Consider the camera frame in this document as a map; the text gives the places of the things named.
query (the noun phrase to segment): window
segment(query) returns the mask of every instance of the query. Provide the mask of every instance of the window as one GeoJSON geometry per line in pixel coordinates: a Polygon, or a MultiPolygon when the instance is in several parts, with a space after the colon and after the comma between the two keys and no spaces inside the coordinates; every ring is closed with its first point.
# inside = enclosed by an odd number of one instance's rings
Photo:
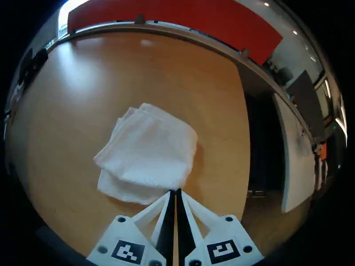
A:
{"type": "Polygon", "coordinates": [[[69,12],[88,0],[68,0],[59,11],[58,18],[58,38],[63,37],[68,33],[68,15],[69,12]]]}

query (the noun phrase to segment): floor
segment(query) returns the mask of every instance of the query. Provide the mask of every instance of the floor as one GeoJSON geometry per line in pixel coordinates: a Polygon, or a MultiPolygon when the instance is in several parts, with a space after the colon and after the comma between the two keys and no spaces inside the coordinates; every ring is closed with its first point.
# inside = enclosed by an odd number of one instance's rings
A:
{"type": "Polygon", "coordinates": [[[304,222],[310,199],[288,213],[281,213],[282,194],[268,192],[264,198],[247,198],[243,227],[263,256],[281,246],[304,222]]]}

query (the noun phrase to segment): screw hole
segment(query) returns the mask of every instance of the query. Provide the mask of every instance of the screw hole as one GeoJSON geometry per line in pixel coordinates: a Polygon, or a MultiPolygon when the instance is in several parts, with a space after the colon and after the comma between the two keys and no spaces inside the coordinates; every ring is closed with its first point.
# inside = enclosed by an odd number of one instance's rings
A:
{"type": "Polygon", "coordinates": [[[150,261],[149,266],[162,266],[162,263],[159,261],[150,261]]]}
{"type": "Polygon", "coordinates": [[[245,253],[249,253],[249,252],[252,251],[252,247],[251,247],[251,246],[245,246],[245,247],[243,248],[243,251],[244,251],[245,253]]]}
{"type": "Polygon", "coordinates": [[[197,259],[194,259],[189,262],[189,266],[201,266],[201,265],[202,265],[202,262],[197,259]]]}
{"type": "Polygon", "coordinates": [[[108,252],[107,248],[105,246],[99,246],[97,248],[97,251],[100,252],[101,254],[105,254],[108,252]]]}

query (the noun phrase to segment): white towel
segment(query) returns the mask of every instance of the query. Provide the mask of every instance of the white towel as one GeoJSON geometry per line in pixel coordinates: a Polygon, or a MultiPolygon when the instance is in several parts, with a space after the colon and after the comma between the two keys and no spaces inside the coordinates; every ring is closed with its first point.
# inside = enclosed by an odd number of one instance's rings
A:
{"type": "Polygon", "coordinates": [[[197,135],[185,122],[142,104],[118,119],[108,144],[94,158],[98,189],[126,202],[150,204],[186,182],[197,135]]]}

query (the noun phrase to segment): black object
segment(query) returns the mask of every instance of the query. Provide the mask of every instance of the black object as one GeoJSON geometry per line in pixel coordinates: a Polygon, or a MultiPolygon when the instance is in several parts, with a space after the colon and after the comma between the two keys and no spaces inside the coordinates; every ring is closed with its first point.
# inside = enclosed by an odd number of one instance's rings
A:
{"type": "Polygon", "coordinates": [[[38,74],[44,63],[48,59],[48,53],[45,48],[40,50],[32,59],[29,57],[32,55],[32,49],[26,54],[20,67],[20,76],[18,79],[18,84],[24,83],[24,91],[27,89],[28,85],[32,82],[35,76],[38,74]]]}
{"type": "Polygon", "coordinates": [[[237,257],[240,257],[240,253],[234,244],[233,240],[223,241],[220,243],[215,243],[207,245],[209,259],[212,264],[225,262],[237,257]]]}
{"type": "Polygon", "coordinates": [[[119,240],[111,257],[140,265],[143,258],[144,248],[144,245],[119,240]]]}
{"type": "Polygon", "coordinates": [[[181,189],[176,191],[176,212],[179,266],[184,266],[185,258],[196,248],[196,245],[193,240],[189,220],[187,219],[184,202],[182,201],[181,189]]]}
{"type": "Polygon", "coordinates": [[[160,229],[155,249],[166,259],[167,266],[173,266],[175,223],[175,191],[170,190],[168,207],[160,229]]]}
{"type": "Polygon", "coordinates": [[[306,70],[288,87],[287,93],[293,98],[315,142],[324,141],[326,137],[322,109],[306,70]]]}

